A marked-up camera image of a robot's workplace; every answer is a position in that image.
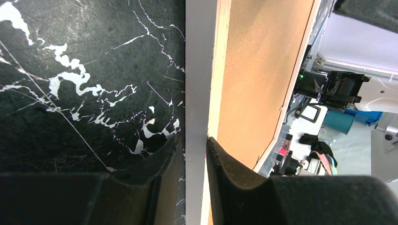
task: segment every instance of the plywood edge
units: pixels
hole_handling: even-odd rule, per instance
[[[207,136],[217,140],[218,124],[220,120],[222,82],[224,80],[225,57],[227,55],[228,30],[230,24],[231,0],[217,1],[217,15],[215,21],[214,55],[212,79],[210,86],[210,108]],[[201,225],[207,225],[210,212],[210,191],[205,162],[205,178],[203,184]]]
[[[293,88],[294,85],[296,83],[296,79],[297,79],[297,75],[299,74],[299,70],[301,67],[301,62],[303,60],[305,51],[306,51],[306,47],[307,47],[307,43],[310,39],[311,36],[311,31],[312,31],[312,27],[315,23],[315,19],[316,19],[316,15],[318,13],[319,10],[319,6],[321,5],[321,0],[314,0],[314,3],[312,5],[311,8],[311,13],[308,17],[308,23],[306,26],[306,30],[304,31],[304,35],[303,35],[303,39],[301,41],[301,45],[300,45],[300,49],[298,51],[298,55],[297,55],[297,59],[296,59],[296,63],[294,65],[294,69],[293,72],[291,74],[291,79],[289,82],[289,86],[288,89],[286,91],[286,97],[283,101],[283,105],[281,107],[280,110],[280,114],[279,114],[279,118],[278,118],[278,123],[274,132],[274,136],[272,137],[272,140],[270,142],[270,144],[268,145],[268,147],[265,149],[264,153],[262,154],[262,156],[260,157],[260,159],[258,160],[256,166],[253,168],[253,170],[258,173],[262,167],[262,165],[264,164],[265,160],[267,159],[268,155],[271,153],[273,147],[276,144],[276,141],[278,139],[279,133],[281,131],[282,128],[282,124],[283,124],[283,120],[285,117],[285,114],[287,112],[287,108],[289,106],[289,101],[291,98],[291,94],[293,93]]]

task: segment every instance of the cable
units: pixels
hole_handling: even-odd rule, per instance
[[[324,103],[307,103],[307,104],[303,104],[303,105],[299,105],[295,108],[290,109],[287,113],[286,113],[286,122],[283,122],[283,124],[287,124],[287,118],[289,117],[289,114],[306,106],[310,106],[310,105],[325,105]]]
[[[319,74],[320,74],[320,73],[327,73],[327,74],[330,73],[330,72],[328,72],[328,71],[326,71],[326,70],[321,70],[321,69],[319,69],[319,68],[312,68],[312,70],[315,71],[316,73],[319,73]]]

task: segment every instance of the scratch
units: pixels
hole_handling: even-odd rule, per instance
[[[165,102],[167,105],[170,105],[168,101],[164,100],[164,98],[157,91],[155,91],[155,89],[153,89],[153,87],[149,84],[149,81],[147,81],[146,84],[148,84],[148,86],[163,100],[163,102]]]
[[[27,94],[25,94],[25,93],[23,93],[23,92],[21,92],[21,91],[16,90],[16,89],[10,89],[10,91],[14,91],[14,92],[20,93],[21,95],[26,96],[26,97],[28,97],[28,98],[34,100],[34,101],[37,100],[37,99],[35,99],[35,98],[33,98],[33,97],[31,97],[31,96],[29,96],[29,95],[27,95]],[[48,106],[48,105],[46,104],[46,102],[44,102],[44,101],[39,101],[39,102],[40,102],[41,104],[47,106],[47,107],[50,107],[50,106]]]
[[[31,75],[30,73],[26,72],[24,70],[24,68],[21,66],[21,64],[16,60],[16,58],[11,54],[11,52],[7,49],[7,47],[3,44],[3,42],[0,40],[0,45],[3,46],[3,48],[8,52],[8,54],[11,56],[11,58],[15,61],[15,63],[19,66],[19,70],[23,71],[24,74],[26,74],[28,76],[28,78],[33,82],[33,84],[41,91],[41,93],[43,93],[43,95],[46,95],[45,92],[41,89],[41,87],[35,82],[35,80],[32,78],[33,75]],[[48,101],[55,107],[58,108],[57,105],[48,97],[46,96],[46,98],[48,99]],[[97,153],[95,153],[95,151],[92,149],[92,147],[88,144],[88,142],[83,138],[83,136],[81,135],[81,133],[76,129],[76,127],[70,122],[70,120],[65,116],[65,114],[59,110],[56,111],[57,113],[59,113],[69,124],[70,126],[76,131],[76,133],[80,136],[80,138],[83,140],[83,142],[87,145],[87,147],[91,150],[91,152],[93,152],[93,154],[97,157],[97,159],[106,167],[106,169],[110,172],[114,172],[116,171],[116,169],[112,168],[112,167],[108,167],[107,165],[105,165],[105,163],[100,159],[100,157],[97,155]]]
[[[98,60],[93,60],[93,61],[91,61],[91,62],[87,62],[87,63],[85,63],[84,65],[88,65],[88,64],[93,63],[93,62],[96,62],[96,61],[98,61]]]
[[[183,36],[183,38],[184,38],[184,41],[185,41],[185,37],[184,37],[184,34],[183,34],[183,32],[178,28],[178,27],[176,27],[174,24],[172,24],[172,25],[170,25],[170,27],[175,27],[175,28],[177,28],[177,30],[179,30],[180,31],[180,33],[181,33],[181,36]]]
[[[89,54],[89,56],[90,56],[90,62],[83,64],[83,66],[84,66],[84,65],[91,64],[91,63],[94,61],[94,60],[92,60],[91,46],[90,46],[90,42],[89,42],[88,38],[87,38],[87,46],[88,46],[88,54]]]
[[[34,103],[31,103],[31,104],[29,104],[29,105],[27,105],[27,106],[25,106],[25,107],[22,107],[22,108],[16,110],[15,112],[10,113],[10,114],[16,113],[17,111],[21,111],[22,109],[26,109],[26,108],[28,108],[29,106],[32,106],[32,105],[37,104],[37,103],[40,103],[40,100],[35,100]]]
[[[167,79],[170,79],[170,80],[173,80],[173,81],[179,81],[179,82],[183,82],[183,83],[185,83],[185,81],[180,81],[180,80],[173,79],[173,78],[170,78],[170,77],[167,77],[167,76],[163,76],[163,77],[165,77],[165,78],[167,78]]]
[[[25,71],[24,69],[17,69],[17,71],[20,72],[20,73],[22,73],[22,74],[27,75],[27,74],[26,74],[26,71]],[[36,76],[36,75],[33,75],[33,74],[30,74],[30,76],[33,77],[35,80],[46,81],[46,82],[49,81],[48,79],[44,79],[44,78],[41,78],[41,77]]]

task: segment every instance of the white veining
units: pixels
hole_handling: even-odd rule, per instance
[[[165,26],[159,26],[157,25],[155,22],[152,21],[152,19],[149,17],[149,15],[146,13],[145,9],[142,7],[141,2],[138,1],[144,14],[146,15],[147,20],[153,24],[156,28],[158,29],[167,29],[167,27]],[[145,36],[149,36],[152,39],[155,39],[157,41],[157,43],[159,44],[159,46],[161,47],[161,54],[167,56],[169,62],[170,62],[170,66],[174,65],[175,68],[177,68],[178,70],[181,70],[182,72],[185,73],[185,69],[179,65],[177,65],[173,58],[171,57],[170,54],[165,52],[165,46],[160,42],[160,40],[155,37],[150,31],[149,28],[147,26],[145,26],[141,21],[140,18],[138,17],[137,13],[135,11],[133,11],[133,13],[135,14],[139,24],[146,30],[146,34],[137,36],[132,38],[131,40],[112,48],[112,50],[116,50],[122,46],[131,44],[132,42],[134,42],[135,40],[139,39],[139,38],[143,38]],[[33,45],[34,42],[30,39],[30,32],[28,29],[28,24],[24,21],[24,19],[22,18],[21,13],[18,11],[18,9],[16,9],[11,2],[6,2],[4,4],[2,4],[0,6],[0,22],[2,21],[10,21],[11,25],[14,27],[14,29],[18,29],[24,32],[25,37],[28,41],[28,45]],[[181,32],[181,30],[176,27],[175,25],[171,24],[169,25],[170,27],[174,27],[176,29],[179,30],[179,32],[181,33],[182,37],[184,38],[185,41],[185,37],[183,35],[183,33]],[[162,37],[164,40],[167,40],[167,38],[165,37],[164,33],[162,33]],[[37,41],[40,41],[40,46],[45,45],[46,41],[42,38],[37,38]],[[92,60],[90,62],[87,63],[81,63],[80,59],[70,59],[68,55],[64,54],[67,49],[68,49],[68,44],[63,44],[63,45],[48,45],[48,46],[44,46],[41,49],[38,49],[38,51],[40,50],[49,50],[52,51],[54,54],[54,59],[59,62],[61,65],[63,65],[64,67],[66,67],[66,69],[69,69],[69,71],[63,71],[60,72],[59,74],[57,74],[56,76],[49,78],[49,79],[45,79],[42,78],[40,76],[36,76],[33,74],[28,73],[27,71],[24,70],[24,68],[19,64],[19,62],[15,59],[15,57],[8,51],[8,49],[4,46],[4,44],[0,41],[1,46],[3,46],[3,48],[8,52],[8,54],[10,55],[10,57],[15,61],[15,63],[18,65],[18,67],[16,68],[18,72],[25,74],[28,79],[22,79],[21,81],[17,81],[14,82],[12,84],[9,85],[2,85],[0,86],[0,92],[5,92],[7,90],[11,90],[11,91],[16,91],[22,95],[25,95],[29,98],[31,98],[34,102],[19,108],[17,111],[20,111],[22,109],[25,109],[31,105],[40,103],[42,105],[46,106],[46,111],[47,112],[52,112],[52,113],[59,113],[60,115],[62,115],[62,117],[70,124],[70,126],[74,129],[74,131],[80,136],[80,138],[84,141],[84,143],[88,146],[88,148],[94,153],[94,155],[97,157],[97,159],[111,172],[116,171],[116,169],[106,166],[105,163],[99,158],[99,156],[96,154],[96,152],[94,151],[94,149],[92,149],[92,147],[88,144],[88,142],[83,138],[83,136],[79,133],[79,131],[76,129],[76,127],[69,121],[69,119],[65,116],[65,114],[63,113],[64,111],[69,111],[70,114],[70,118],[72,118],[73,121],[75,122],[79,122],[81,121],[83,118],[86,118],[85,121],[88,124],[100,124],[103,125],[104,127],[110,128],[110,129],[114,129],[116,128],[119,124],[123,124],[123,123],[129,123],[131,121],[135,121],[136,117],[141,115],[143,117],[145,117],[145,112],[144,111],[140,111],[136,114],[133,114],[132,116],[130,116],[128,119],[124,119],[121,121],[115,121],[112,120],[112,118],[110,118],[109,116],[107,116],[107,112],[111,110],[111,108],[115,107],[117,103],[120,103],[122,101],[124,101],[127,96],[130,96],[134,93],[136,93],[137,91],[137,86],[133,86],[133,84],[130,85],[126,85],[124,87],[124,89],[122,90],[107,90],[105,88],[103,88],[101,86],[101,84],[96,84],[94,86],[89,86],[89,87],[84,87],[82,89],[83,85],[86,85],[88,83],[88,81],[91,78],[91,75],[86,71],[85,65],[90,64],[92,62],[95,62],[96,60]],[[3,57],[0,57],[0,62],[1,63],[5,63],[5,64],[9,64],[12,65],[12,63],[10,63],[9,61],[5,60]],[[175,80],[175,81],[179,81],[179,82],[183,82],[180,80],[176,80],[173,78],[169,78],[166,77],[168,79],[171,80]],[[48,83],[48,88],[50,90],[49,93],[45,94],[44,91],[38,86],[38,84],[35,82],[35,80],[40,80],[40,81],[44,81]],[[58,101],[62,100],[62,92],[60,92],[61,90],[61,83],[62,82],[72,82],[75,86],[75,92],[78,96],[82,96],[85,95],[87,93],[98,97],[97,98],[97,102],[102,104],[102,107],[100,108],[100,112],[98,113],[94,113],[94,114],[90,114],[90,115],[82,115],[81,110],[84,108],[85,105],[85,101],[87,100],[87,95],[86,98],[82,101],[82,103],[77,106],[77,107],[72,107],[72,108],[61,108],[60,106],[57,106],[54,101],[52,101],[50,98],[51,96],[49,96],[49,94],[51,94],[52,96],[55,96],[56,99]],[[40,92],[43,94],[43,96],[39,96],[37,93],[35,93],[29,86],[27,86],[25,83],[33,83],[36,88],[38,88],[40,90]],[[173,105],[173,99],[170,99],[170,102],[166,101],[150,84],[149,82],[147,82],[148,86],[169,106],[169,107],[173,107],[173,114],[174,114],[174,105]],[[26,90],[28,95],[19,91],[19,90]],[[109,98],[107,96],[111,95],[112,98],[113,96],[116,98],[115,100],[109,100]],[[150,106],[149,109],[152,111],[152,113],[154,114],[154,106]],[[149,120],[147,123],[145,123],[144,120],[144,125],[142,127],[142,131],[144,132],[144,136],[146,138],[149,138],[155,134],[159,134],[159,135],[165,135],[166,138],[169,138],[171,135],[176,134],[177,132],[180,131],[180,121],[179,119],[173,119],[174,117],[172,116],[170,119],[170,122],[163,128],[163,130],[161,132],[158,133],[152,133],[148,130],[147,125],[154,125],[155,124],[155,118]],[[173,124],[173,131],[169,132],[167,130],[167,128],[169,127],[170,124]],[[126,146],[123,142],[122,139],[116,137],[116,135],[114,135],[113,140],[118,141],[120,144],[122,144],[124,147],[128,148],[129,152],[131,154],[135,154],[135,155],[142,155],[143,152],[146,152],[146,149],[144,148],[144,143],[141,140],[141,138],[139,137],[139,133],[137,131],[136,133],[138,135],[138,141],[137,144],[135,146],[134,150],[131,150],[131,148],[129,148],[128,146]]]
[[[15,29],[20,29],[25,33],[29,45],[33,45],[33,41],[29,38],[31,34],[28,29],[28,24],[22,19],[22,15],[18,9],[9,1],[0,6],[0,22],[10,21]]]
[[[181,199],[179,202],[177,202],[176,206],[178,206],[179,204],[184,203],[184,202],[185,202],[185,199]]]
[[[184,220],[185,220],[185,215],[184,215],[183,213],[181,213],[181,217],[178,218],[178,219],[176,219],[174,222],[177,222],[177,221],[180,220],[180,219],[184,219]]]

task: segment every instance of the black cable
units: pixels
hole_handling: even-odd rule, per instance
[[[318,103],[318,102],[317,103],[307,103],[307,104],[299,105],[299,106],[297,106],[295,108],[292,108],[286,113],[286,122],[283,122],[283,124],[286,124],[288,122],[287,118],[289,117],[290,113],[292,113],[292,112],[294,112],[294,111],[296,111],[296,110],[298,110],[300,108],[303,108],[303,107],[306,107],[306,106],[310,106],[310,105],[325,105],[325,104],[324,103]]]

